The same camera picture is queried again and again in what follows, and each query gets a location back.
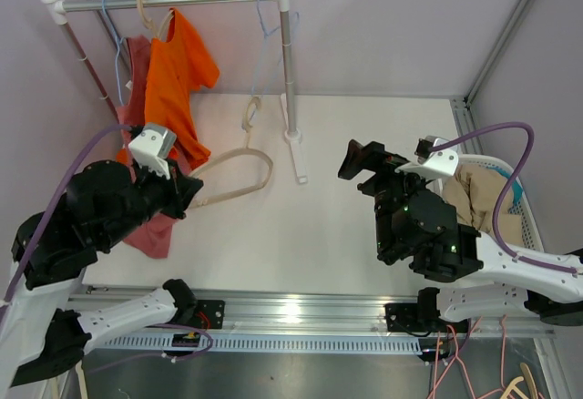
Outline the teal t shirt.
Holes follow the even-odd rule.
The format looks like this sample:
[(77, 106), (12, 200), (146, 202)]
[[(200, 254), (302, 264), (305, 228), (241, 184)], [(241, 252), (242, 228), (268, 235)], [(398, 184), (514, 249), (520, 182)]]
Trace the teal t shirt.
[[(490, 167), (490, 169), (494, 170), (495, 172), (497, 172), (498, 174), (500, 174), (501, 176), (503, 176), (506, 179), (510, 179), (512, 177), (512, 175), (514, 174), (514, 171), (509, 171), (500, 167)], [(510, 205), (505, 205), (502, 204), (501, 205), (501, 211), (509, 211), (512, 210), (514, 207), (516, 207), (520, 201), (522, 200), (523, 194), (524, 194), (524, 189), (521, 186), (520, 182), (519, 182), (519, 178), (516, 177), (513, 180), (513, 183), (511, 185), (510, 191), (512, 192), (512, 200), (511, 200), (511, 204)]]

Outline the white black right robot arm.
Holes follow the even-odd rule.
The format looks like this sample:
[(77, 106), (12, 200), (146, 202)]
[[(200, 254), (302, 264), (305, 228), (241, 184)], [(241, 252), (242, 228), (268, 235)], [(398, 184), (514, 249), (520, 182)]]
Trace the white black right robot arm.
[(352, 139), (338, 171), (347, 180), (363, 170), (373, 174), (357, 189), (374, 199), (378, 260), (393, 265), (409, 258), (413, 272), (445, 285), (419, 291), (417, 324), (432, 331), (444, 322), (525, 312), (550, 325), (581, 325), (582, 256), (503, 249), (491, 235), (459, 223), (455, 207), (427, 187), (459, 164), (455, 149), (433, 151), (436, 141), (420, 140), (419, 159), (411, 162), (381, 143)]

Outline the orange t shirt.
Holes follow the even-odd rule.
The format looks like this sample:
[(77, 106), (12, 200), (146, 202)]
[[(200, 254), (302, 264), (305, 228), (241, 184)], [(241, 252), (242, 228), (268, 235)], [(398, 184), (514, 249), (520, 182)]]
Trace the orange t shirt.
[(165, 40), (127, 40), (132, 86), (127, 103), (118, 108), (118, 121), (130, 126), (155, 123), (172, 131), (177, 139), (170, 156), (188, 174), (210, 158), (197, 136), (190, 94), (214, 87), (220, 71), (195, 27), (178, 9), (170, 12)]

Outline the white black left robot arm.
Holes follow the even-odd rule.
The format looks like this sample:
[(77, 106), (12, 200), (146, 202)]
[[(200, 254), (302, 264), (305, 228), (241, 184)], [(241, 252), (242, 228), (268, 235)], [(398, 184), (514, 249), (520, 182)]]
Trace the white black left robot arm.
[(23, 222), (12, 247), (15, 294), (1, 317), (1, 391), (57, 377), (119, 336), (159, 323), (191, 324), (198, 301), (181, 279), (133, 301), (79, 312), (66, 309), (86, 268), (158, 214), (183, 219), (200, 179), (109, 160), (65, 181), (44, 212)]

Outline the beige t shirt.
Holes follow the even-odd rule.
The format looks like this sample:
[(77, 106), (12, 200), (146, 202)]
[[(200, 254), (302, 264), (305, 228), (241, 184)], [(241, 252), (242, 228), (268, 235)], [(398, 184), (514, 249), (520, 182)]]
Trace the beige t shirt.
[[(448, 204), (455, 206), (460, 224), (472, 226), (494, 238), (494, 209), (505, 184), (506, 177), (494, 169), (463, 164), (445, 182), (442, 197)], [(498, 213), (498, 230), (502, 239), (516, 246), (523, 246), (522, 220), (510, 211), (515, 206), (515, 199), (520, 199), (521, 194), (521, 190), (516, 194), (515, 188), (511, 187)]]

